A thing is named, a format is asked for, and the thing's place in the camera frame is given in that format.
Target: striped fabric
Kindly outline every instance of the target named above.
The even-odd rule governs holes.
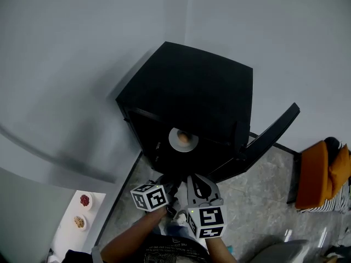
[[[298,210],[299,213],[305,212],[327,212],[327,211],[338,211],[340,213],[346,213],[351,206],[350,200],[350,186],[349,181],[341,187],[339,192],[331,200],[325,200],[324,204],[318,208],[301,209]]]

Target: gray floor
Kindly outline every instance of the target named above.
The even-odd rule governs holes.
[[[310,240],[305,262],[316,262],[329,245],[344,237],[346,227],[351,227],[351,215],[298,214],[293,205],[287,205],[292,175],[292,155],[272,147],[248,172],[218,184],[228,209],[223,241],[233,247],[233,255],[239,262],[249,262],[260,250],[274,243],[294,239]],[[130,190],[158,176],[142,157],[107,223],[100,247],[144,215],[135,208]],[[178,198],[181,204],[186,204],[184,184]],[[351,236],[339,243],[351,244]]]

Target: bowl of nuts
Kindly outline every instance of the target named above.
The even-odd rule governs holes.
[[[93,206],[93,197],[88,192],[85,192],[84,194],[81,195],[80,201],[81,201],[81,205],[86,210],[90,210],[90,208],[92,208]]]
[[[84,217],[84,215],[82,215],[82,214],[81,215],[76,215],[73,218],[73,223],[81,231],[84,231],[87,228],[87,220]]]

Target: open microwave door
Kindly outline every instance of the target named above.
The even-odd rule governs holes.
[[[247,146],[240,149],[239,155],[233,157],[207,175],[213,182],[220,182],[247,172],[282,136],[300,113],[300,108],[293,103],[268,129]]]

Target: red food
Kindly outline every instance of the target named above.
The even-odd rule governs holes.
[[[89,204],[89,197],[87,195],[81,195],[81,204],[86,207]]]

